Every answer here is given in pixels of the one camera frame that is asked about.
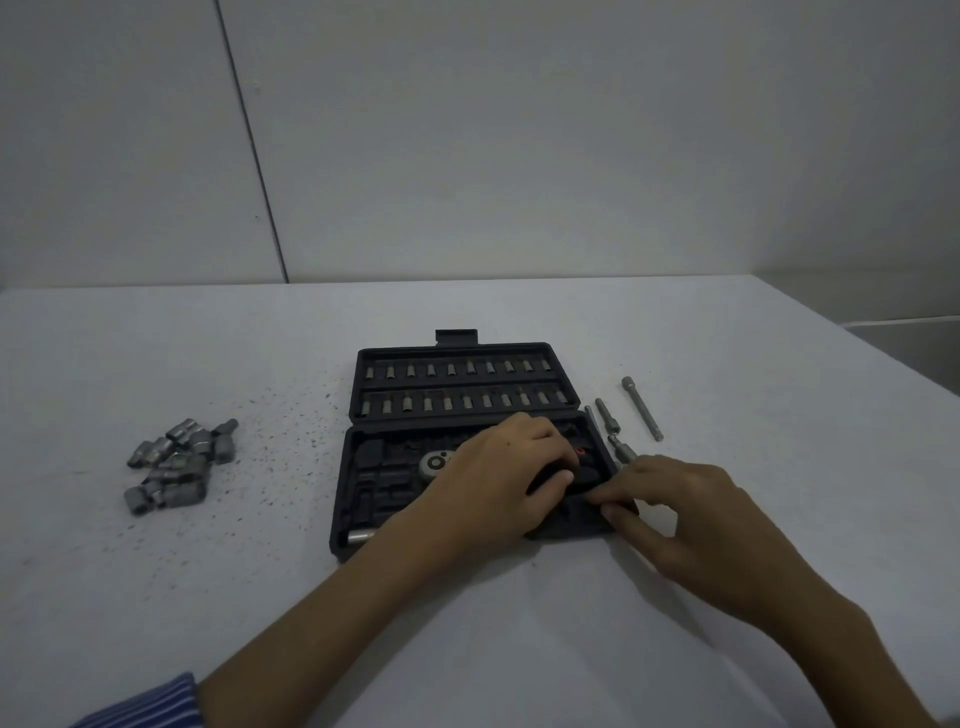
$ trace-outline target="forearm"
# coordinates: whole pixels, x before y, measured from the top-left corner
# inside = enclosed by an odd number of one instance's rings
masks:
[[[203,680],[207,728],[302,725],[414,592],[448,566],[440,549],[395,538],[389,526]]]
[[[936,726],[887,654],[867,614],[830,590],[771,636],[804,671],[838,728]]]

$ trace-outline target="pile of sockets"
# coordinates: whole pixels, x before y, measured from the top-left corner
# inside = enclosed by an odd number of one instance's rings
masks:
[[[150,473],[124,491],[130,512],[143,516],[157,508],[202,503],[213,463],[229,463],[236,455],[233,431],[238,425],[227,420],[209,430],[187,418],[163,437],[140,443],[127,465],[135,470],[150,468]]]

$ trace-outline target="right hand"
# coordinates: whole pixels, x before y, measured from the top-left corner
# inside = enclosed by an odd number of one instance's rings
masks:
[[[722,468],[641,456],[586,498],[663,576],[768,634],[843,599]],[[619,505],[634,499],[676,511],[676,535]]]

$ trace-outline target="socket row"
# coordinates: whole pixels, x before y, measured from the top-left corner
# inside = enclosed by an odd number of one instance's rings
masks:
[[[383,378],[385,379],[397,379],[397,378],[407,378],[407,379],[416,379],[418,376],[439,376],[444,374],[446,376],[459,376],[459,375],[475,375],[478,373],[485,373],[488,375],[498,374],[500,371],[511,375],[516,372],[526,372],[527,374],[532,374],[537,370],[535,364],[539,364],[540,370],[542,372],[552,372],[553,367],[550,366],[550,362],[546,359],[541,359],[540,361],[531,362],[530,359],[520,359],[516,363],[511,359],[504,359],[503,361],[490,361],[485,359],[484,361],[479,361],[474,363],[471,359],[468,359],[465,362],[462,362],[459,366],[456,362],[448,362],[446,364],[388,364],[386,369],[383,371]],[[367,367],[363,379],[365,381],[373,381],[377,379],[377,369],[374,367]]]
[[[553,393],[554,398],[560,404],[569,404],[569,400],[566,398],[566,395],[561,392],[559,389]],[[459,405],[458,409],[502,409],[503,407],[516,407],[524,406],[530,407],[536,404],[550,406],[552,400],[550,399],[550,394],[547,392],[538,391],[533,393],[533,397],[523,391],[522,387],[518,387],[516,393],[509,395],[506,392],[484,392],[479,396],[474,395],[456,395],[451,396],[447,393],[443,393],[440,396],[431,396],[423,395],[420,393],[406,393],[402,396],[400,400],[400,411],[401,412],[413,412],[414,411],[414,400],[418,401],[420,407],[419,411],[422,412],[433,412],[437,411],[446,411],[449,412],[455,408],[455,403]],[[381,415],[392,415],[394,414],[394,401],[392,398],[387,397],[375,405],[378,408],[379,414]],[[360,406],[360,417],[369,417],[374,408],[374,402],[372,400],[363,400],[363,404]]]

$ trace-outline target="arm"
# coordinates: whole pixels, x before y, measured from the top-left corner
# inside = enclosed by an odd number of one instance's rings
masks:
[[[207,728],[302,725],[427,581],[466,553],[507,544],[540,524],[573,473],[554,474],[531,496],[526,489],[557,460],[577,463],[556,427],[524,413],[460,446],[423,495],[203,680],[198,700]]]
[[[587,498],[661,574],[783,647],[837,726],[937,725],[866,613],[834,591],[722,469],[639,457]],[[633,499],[676,511],[676,535],[661,535],[618,504]]]

